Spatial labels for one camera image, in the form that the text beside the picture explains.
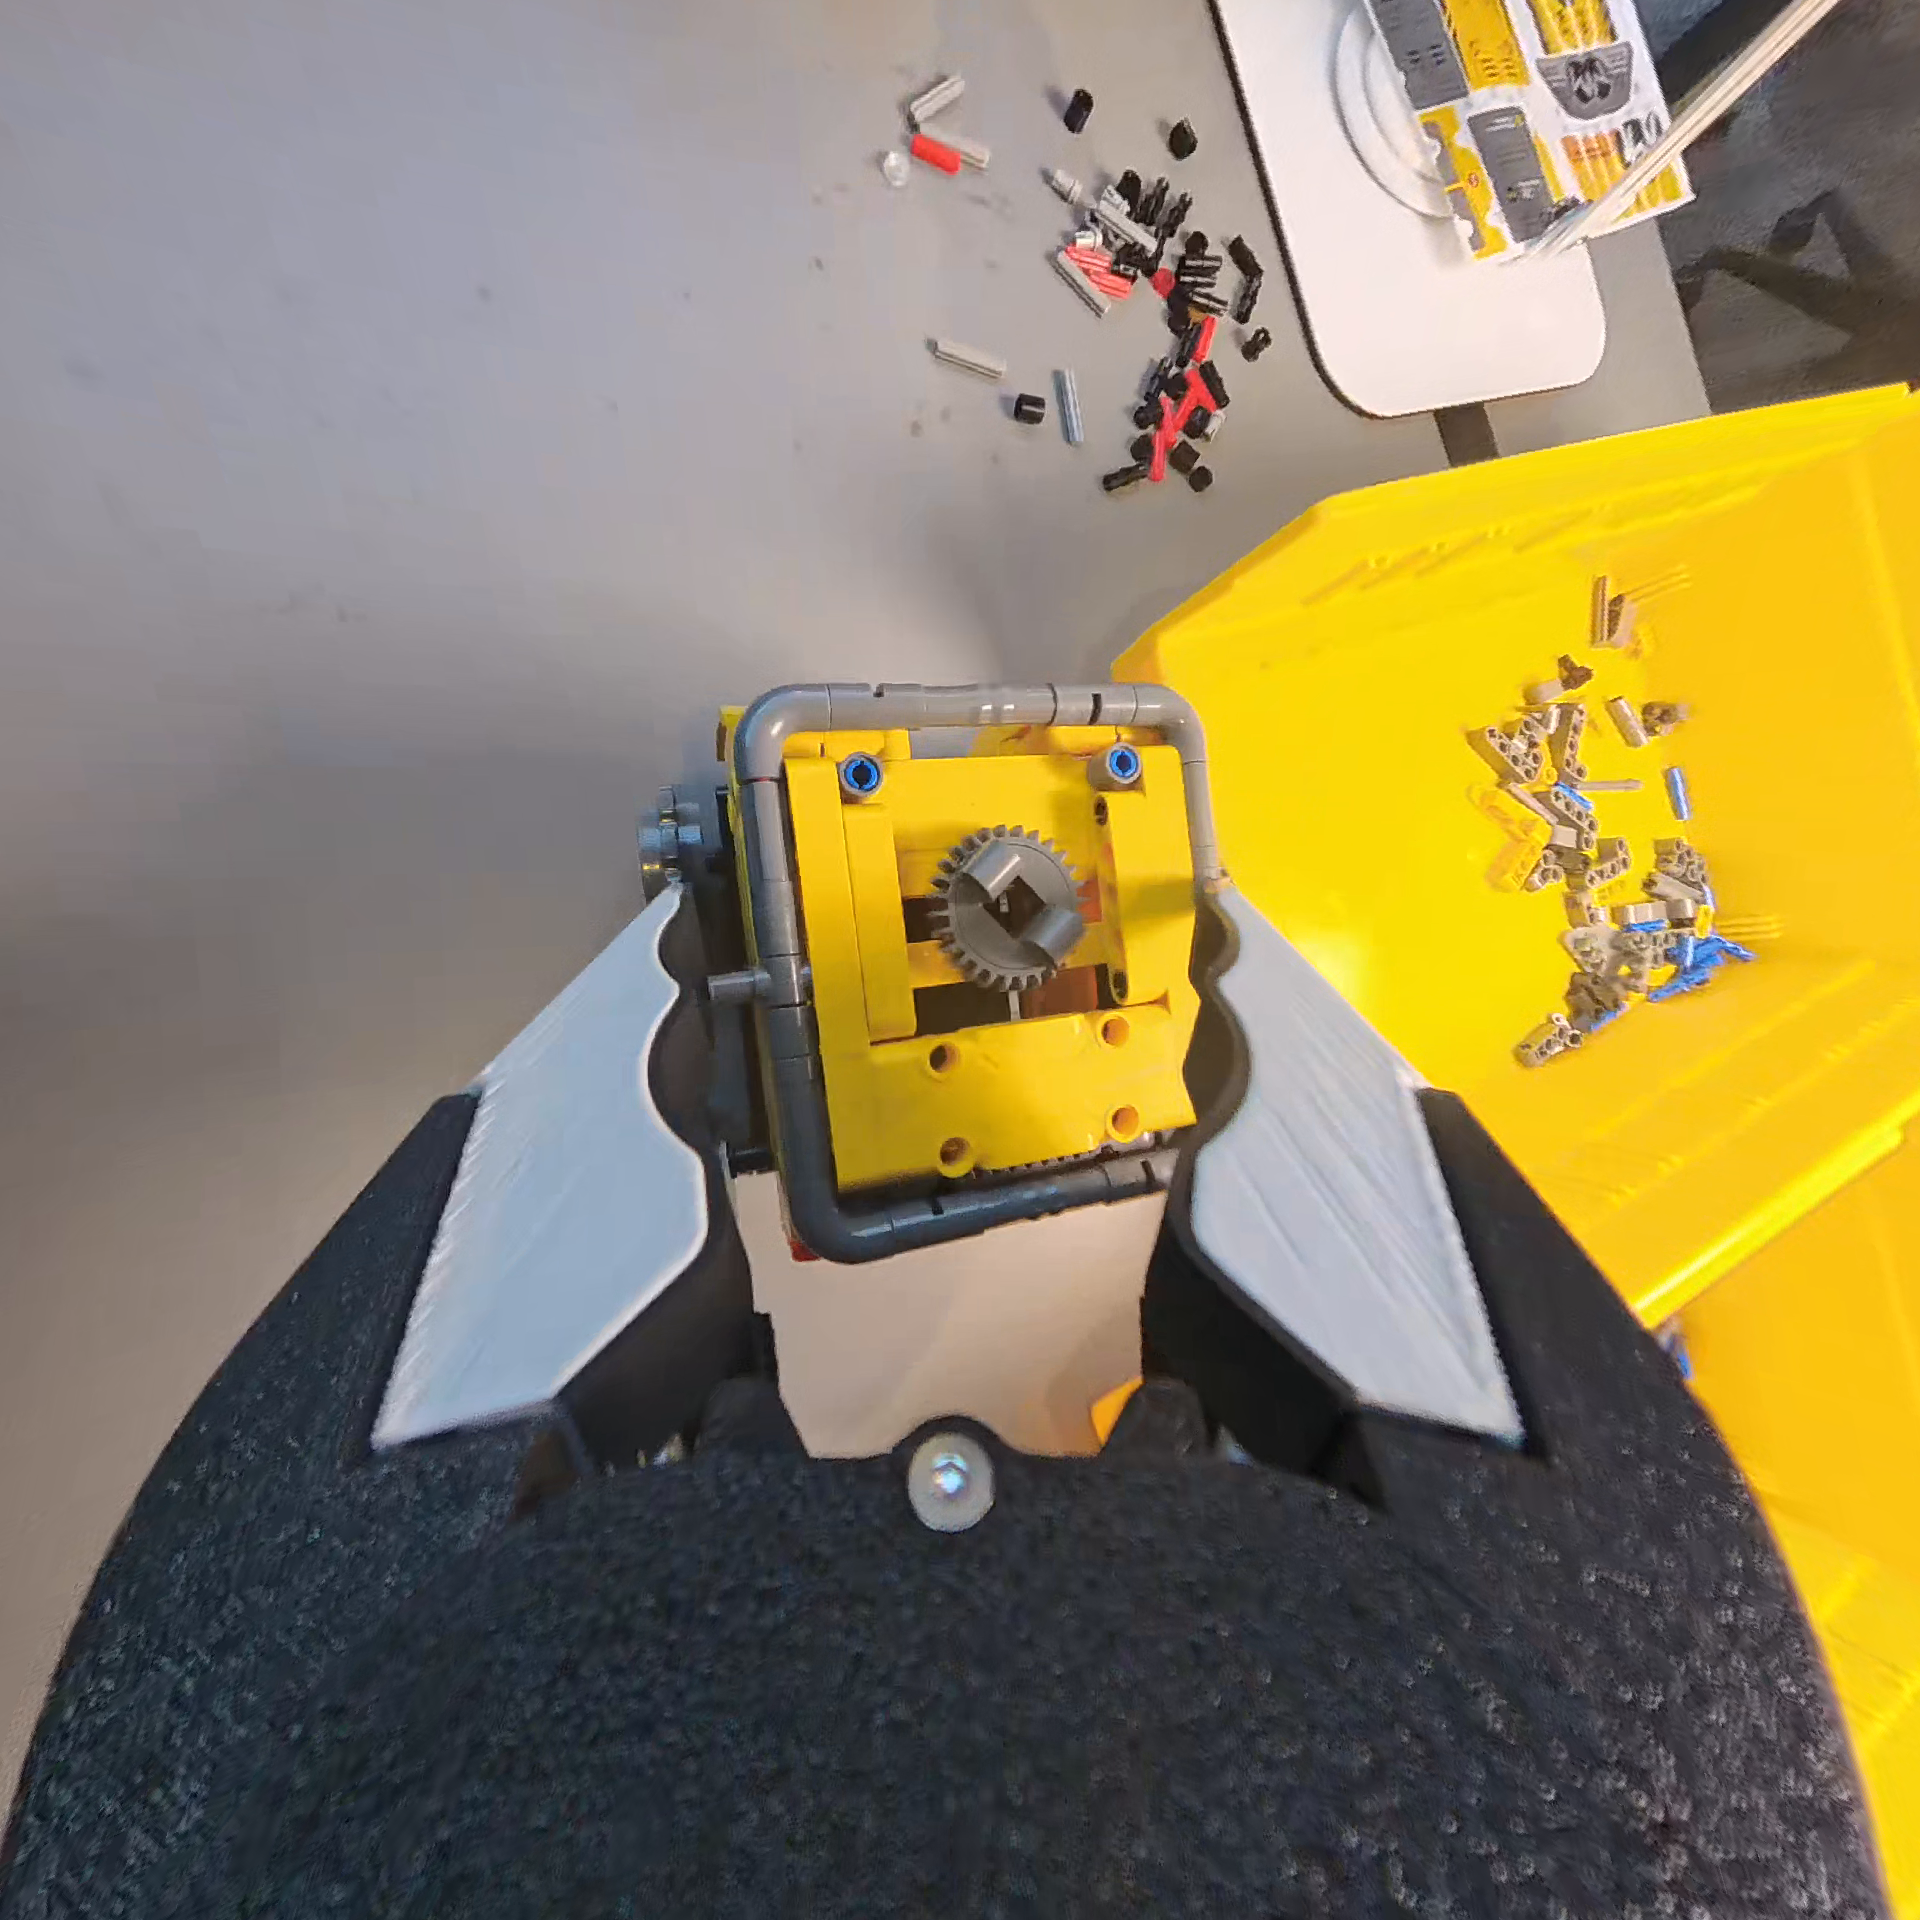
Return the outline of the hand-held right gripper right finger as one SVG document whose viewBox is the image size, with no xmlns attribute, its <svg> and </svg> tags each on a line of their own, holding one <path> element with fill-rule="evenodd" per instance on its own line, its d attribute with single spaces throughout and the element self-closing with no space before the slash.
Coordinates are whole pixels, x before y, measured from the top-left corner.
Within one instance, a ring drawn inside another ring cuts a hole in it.
<svg viewBox="0 0 1920 1920">
<path fill-rule="evenodd" d="M 1283 1471 L 1320 1471 L 1364 1417 L 1525 1450 L 1423 1076 L 1239 889 L 1207 894 L 1203 927 L 1146 1371 Z"/>
</svg>

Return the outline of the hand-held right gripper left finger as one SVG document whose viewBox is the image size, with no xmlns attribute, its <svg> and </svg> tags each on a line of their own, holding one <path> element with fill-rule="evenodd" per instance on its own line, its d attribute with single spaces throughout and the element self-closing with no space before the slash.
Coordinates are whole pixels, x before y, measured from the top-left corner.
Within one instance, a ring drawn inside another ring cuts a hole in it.
<svg viewBox="0 0 1920 1920">
<path fill-rule="evenodd" d="M 481 1073 L 373 1450 L 551 1415 L 621 1471 L 753 1369 L 704 959 L 691 889 L 668 885 Z"/>
</svg>

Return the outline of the black yellow toy brick vehicle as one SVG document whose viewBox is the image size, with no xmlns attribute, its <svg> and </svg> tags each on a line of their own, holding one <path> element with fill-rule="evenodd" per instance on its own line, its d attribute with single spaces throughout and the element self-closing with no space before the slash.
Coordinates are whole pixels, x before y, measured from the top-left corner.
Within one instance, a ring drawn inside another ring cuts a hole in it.
<svg viewBox="0 0 1920 1920">
<path fill-rule="evenodd" d="M 641 875 L 700 918 L 715 1129 L 802 1260 L 1163 1189 L 1193 1126 L 1210 755 L 1160 683 L 794 683 L 717 714 Z"/>
</svg>

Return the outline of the light grey desk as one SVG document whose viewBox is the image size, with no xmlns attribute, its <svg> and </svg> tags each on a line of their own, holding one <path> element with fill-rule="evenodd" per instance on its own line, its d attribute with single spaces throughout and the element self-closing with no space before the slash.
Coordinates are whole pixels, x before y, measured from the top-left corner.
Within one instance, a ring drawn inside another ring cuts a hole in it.
<svg viewBox="0 0 1920 1920">
<path fill-rule="evenodd" d="M 908 151 L 947 76 L 986 172 Z M 1324 495 L 1707 409 L 1651 230 L 1483 437 L 1351 411 L 1271 277 L 1253 447 L 1106 500 L 1146 332 L 1041 172 L 1177 116 L 1277 267 L 1203 4 L 5 4 L 5 1801 L 156 1453 L 720 703 L 1096 674 Z"/>
</svg>

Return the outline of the yellow plastic bin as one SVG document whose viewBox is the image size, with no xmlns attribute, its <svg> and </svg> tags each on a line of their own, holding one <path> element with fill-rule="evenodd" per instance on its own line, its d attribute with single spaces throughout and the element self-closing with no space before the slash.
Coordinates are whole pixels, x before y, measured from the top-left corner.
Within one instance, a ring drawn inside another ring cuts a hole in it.
<svg viewBox="0 0 1920 1920">
<path fill-rule="evenodd" d="M 1645 595 L 1759 958 L 1528 1073 L 1568 969 L 1464 730 Z M 1116 658 L 1223 883 L 1424 1082 L 1528 1444 L 1144 1467 L 1089 1892 L 1200 1915 L 1915 1915 L 1915 396 L 1333 495 Z M 1096 1595 L 1106 1577 L 1112 1587 Z"/>
</svg>

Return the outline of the small parts inside bin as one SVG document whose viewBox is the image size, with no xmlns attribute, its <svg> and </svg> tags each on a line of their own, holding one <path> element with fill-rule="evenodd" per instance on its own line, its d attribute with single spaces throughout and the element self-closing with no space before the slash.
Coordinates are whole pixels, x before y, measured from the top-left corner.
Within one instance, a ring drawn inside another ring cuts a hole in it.
<svg viewBox="0 0 1920 1920">
<path fill-rule="evenodd" d="M 1759 958 L 1722 930 L 1690 774 L 1671 756 L 1695 708 L 1645 690 L 1649 638 L 1645 595 L 1599 571 L 1580 649 L 1464 730 L 1481 774 L 1474 803 L 1504 834 L 1490 885 L 1560 915 L 1567 987 L 1508 1050 L 1528 1073 Z"/>
</svg>

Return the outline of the white base board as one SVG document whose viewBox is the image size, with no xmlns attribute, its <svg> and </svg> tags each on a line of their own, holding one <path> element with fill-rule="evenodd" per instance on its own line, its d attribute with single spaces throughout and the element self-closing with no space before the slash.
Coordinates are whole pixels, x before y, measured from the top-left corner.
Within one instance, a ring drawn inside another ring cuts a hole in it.
<svg viewBox="0 0 1920 1920">
<path fill-rule="evenodd" d="M 1473 266 L 1364 4 L 1220 2 L 1308 343 L 1375 418 L 1571 389 L 1607 325 L 1585 253 Z"/>
</svg>

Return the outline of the cluster of small brick parts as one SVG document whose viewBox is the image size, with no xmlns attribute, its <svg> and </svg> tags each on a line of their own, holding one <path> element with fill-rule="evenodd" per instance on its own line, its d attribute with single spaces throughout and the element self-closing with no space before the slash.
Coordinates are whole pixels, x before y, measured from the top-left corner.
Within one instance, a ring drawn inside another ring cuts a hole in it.
<svg viewBox="0 0 1920 1920">
<path fill-rule="evenodd" d="M 1049 257 L 1059 282 L 1098 319 L 1136 308 L 1156 329 L 1124 404 L 1131 434 L 1100 494 L 1172 483 L 1204 495 L 1232 409 L 1229 357 L 1255 365 L 1274 345 L 1259 252 L 1242 230 L 1200 227 L 1193 193 L 1170 175 L 1124 170 L 1089 182 L 1049 165 L 1041 178 L 1071 212 Z"/>
</svg>

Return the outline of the yellow black printed sheet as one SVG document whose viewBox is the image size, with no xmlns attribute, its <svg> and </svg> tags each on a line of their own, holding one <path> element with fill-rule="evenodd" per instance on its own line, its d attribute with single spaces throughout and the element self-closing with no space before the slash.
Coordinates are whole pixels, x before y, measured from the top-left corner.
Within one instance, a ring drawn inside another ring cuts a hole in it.
<svg viewBox="0 0 1920 1920">
<path fill-rule="evenodd" d="M 1370 2 L 1364 55 L 1461 253 L 1506 262 L 1602 201 L 1668 131 L 1629 2 Z"/>
</svg>

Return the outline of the wooden booklet stand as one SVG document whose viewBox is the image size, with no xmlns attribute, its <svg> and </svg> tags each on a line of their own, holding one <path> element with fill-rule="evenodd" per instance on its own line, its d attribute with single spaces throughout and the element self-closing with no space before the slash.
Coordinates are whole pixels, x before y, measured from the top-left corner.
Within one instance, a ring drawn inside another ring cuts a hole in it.
<svg viewBox="0 0 1920 1920">
<path fill-rule="evenodd" d="M 1747 91 L 1760 84 L 1837 7 L 1841 2 L 1781 4 L 1747 44 L 1692 87 L 1674 110 L 1666 131 L 1628 165 L 1599 201 L 1555 219 L 1552 228 L 1531 242 L 1531 252 L 1537 257 L 1560 257 L 1617 227 L 1698 138 L 1736 110 Z"/>
</svg>

